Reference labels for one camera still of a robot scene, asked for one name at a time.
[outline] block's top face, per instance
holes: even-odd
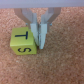
[[[33,42],[33,33],[28,27],[12,29],[11,46],[33,45]]]
[[[45,8],[84,6],[84,0],[0,0],[0,8]]]

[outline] brown surface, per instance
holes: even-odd
[[[40,16],[47,9],[32,9]],[[84,84],[84,7],[62,8],[37,55],[17,56],[11,30],[24,27],[13,9],[0,9],[0,84]]]

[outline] toy block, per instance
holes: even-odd
[[[37,47],[33,33],[28,27],[13,28],[10,47],[16,55],[36,54]]]

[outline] cork surface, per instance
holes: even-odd
[[[33,8],[40,22],[47,8]],[[0,84],[84,84],[84,7],[62,8],[36,55],[17,56],[12,28],[24,27],[13,9],[0,9]]]

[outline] yellow cube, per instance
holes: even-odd
[[[28,27],[12,29],[10,47],[17,55],[37,53],[33,33]]]

